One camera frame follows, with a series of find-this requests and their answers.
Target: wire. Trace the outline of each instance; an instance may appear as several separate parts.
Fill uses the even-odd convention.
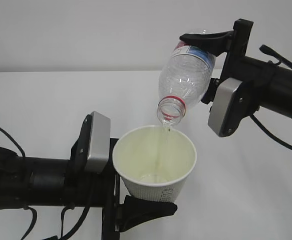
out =
[[[14,140],[14,138],[9,134],[7,133],[3,128],[0,127],[0,132],[2,132],[16,147],[17,149],[20,151],[21,155],[22,155],[22,159],[23,159],[23,164],[25,163],[26,161],[26,154],[25,154],[25,151],[22,149],[22,147],[17,143],[16,140]],[[30,226],[28,228],[28,230],[26,231],[26,233],[23,235],[23,237],[21,238],[21,240],[24,240],[28,235],[29,233],[32,231],[32,229],[35,227],[35,224],[37,222],[37,218],[38,218],[38,213],[37,211],[32,208],[32,207],[25,207],[25,210],[30,210],[31,213],[32,213],[32,220],[31,220],[31,223],[30,223]]]
[[[65,206],[62,211],[61,211],[61,234],[60,237],[62,238],[63,234],[64,234],[64,221],[65,221],[65,213],[67,210],[73,210],[75,209],[75,205],[72,203],[68,206]]]
[[[276,141],[277,143],[279,143],[280,145],[284,146],[285,148],[288,148],[290,150],[292,150],[292,145],[284,142],[283,140],[279,139],[278,137],[276,137],[274,134],[272,134],[270,131],[268,131],[265,126],[252,114],[250,116],[250,118],[254,121],[254,123],[257,124],[257,126],[271,139],[273,139],[274,141]]]
[[[89,196],[85,205],[84,210],[82,211],[82,214],[80,216],[80,218],[78,219],[77,223],[74,225],[74,227],[63,237],[61,237],[59,240],[68,240],[69,238],[71,238],[77,231],[78,229],[81,227],[82,223],[84,222],[84,220],[86,219],[86,216],[88,215],[89,209],[90,209],[90,203],[92,200],[92,196],[93,196],[93,192],[94,192],[94,188],[95,188],[95,181],[94,181],[94,177],[93,175],[91,176],[91,185],[90,185],[90,191],[89,191]]]
[[[23,235],[21,240],[24,240],[28,236],[28,234],[32,231],[32,229],[35,227],[35,224],[36,224],[37,218],[38,218],[37,211],[34,208],[28,206],[25,208],[25,210],[30,210],[32,212],[32,220],[31,220],[31,223],[30,223],[28,230]]]
[[[25,154],[25,151],[22,149],[22,147],[17,143],[16,140],[13,139],[13,137],[9,133],[7,133],[1,127],[0,127],[0,132],[2,132],[4,135],[6,135],[6,137],[9,138],[9,140],[17,147],[17,149],[20,151],[20,153],[22,155],[23,162],[25,163],[25,161],[26,161],[26,154]]]

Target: white wall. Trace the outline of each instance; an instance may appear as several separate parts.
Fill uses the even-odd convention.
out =
[[[82,120],[93,110],[111,118],[111,136],[157,124],[158,71],[0,73],[0,126],[27,156],[68,158]],[[271,141],[249,119],[218,138],[207,126],[209,106],[197,105],[178,128],[194,142],[198,164],[177,199],[176,215],[137,226],[122,240],[292,239],[292,152]],[[261,109],[258,118],[292,144],[292,120]],[[0,134],[0,146],[17,151]],[[122,187],[121,199],[127,191]],[[36,207],[27,238],[60,231],[60,207]],[[81,209],[66,213],[65,231]],[[0,240],[17,240],[31,219],[24,210],[0,210]],[[101,237],[101,210],[92,208],[73,240]]]
[[[188,29],[238,18],[255,22],[249,56],[292,60],[292,0],[0,0],[0,72],[159,70]]]

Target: white paper cup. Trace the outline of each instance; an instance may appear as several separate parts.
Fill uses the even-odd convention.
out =
[[[195,167],[197,153],[182,132],[152,125],[124,134],[113,149],[112,159],[132,196],[174,202]]]

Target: white table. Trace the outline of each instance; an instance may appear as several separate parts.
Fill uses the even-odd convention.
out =
[[[85,115],[111,119],[111,136],[158,124],[158,71],[0,73],[0,127],[29,157],[69,158]],[[177,200],[172,217],[144,223],[122,240],[292,240],[292,152],[270,140],[250,119],[234,135],[218,138],[208,127],[209,105],[187,112],[178,129],[198,152],[198,164]],[[292,120],[266,109],[256,114],[292,144]],[[16,148],[0,133],[0,146]],[[126,194],[122,186],[121,199]],[[61,207],[36,207],[29,240],[60,233]],[[82,209],[68,211],[65,232]],[[0,240],[18,240],[31,214],[0,210]],[[98,240],[101,209],[92,208],[74,240]]]

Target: bottle mouth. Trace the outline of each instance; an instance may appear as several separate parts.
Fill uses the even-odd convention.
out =
[[[185,103],[179,97],[167,96],[164,97],[158,104],[157,117],[164,125],[177,125],[185,116],[185,113]]]

